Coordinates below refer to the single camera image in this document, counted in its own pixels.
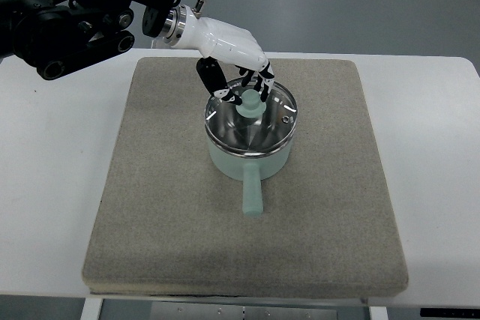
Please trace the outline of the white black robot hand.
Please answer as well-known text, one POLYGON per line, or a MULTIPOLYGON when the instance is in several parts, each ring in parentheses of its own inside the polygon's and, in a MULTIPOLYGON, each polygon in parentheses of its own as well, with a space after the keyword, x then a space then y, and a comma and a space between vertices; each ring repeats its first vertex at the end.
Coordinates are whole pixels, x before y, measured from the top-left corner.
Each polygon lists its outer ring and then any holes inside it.
POLYGON ((162 37, 173 49, 193 49, 202 58, 196 64, 207 92, 222 101, 240 106, 242 99, 227 85, 221 64, 239 69, 241 85, 245 87, 257 76, 254 89, 265 103, 275 83, 271 62, 254 36, 246 29, 208 17, 196 17, 180 5, 172 13, 172 24, 165 25, 162 37))

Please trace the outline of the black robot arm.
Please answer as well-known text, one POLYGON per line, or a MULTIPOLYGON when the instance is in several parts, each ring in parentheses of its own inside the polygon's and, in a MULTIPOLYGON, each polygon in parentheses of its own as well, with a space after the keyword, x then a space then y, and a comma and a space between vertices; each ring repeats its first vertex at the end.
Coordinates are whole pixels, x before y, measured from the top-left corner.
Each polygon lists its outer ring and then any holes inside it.
POLYGON ((143 33, 156 37, 179 0, 1 0, 1 57, 54 80, 125 53, 135 41, 134 2, 153 16, 143 33))

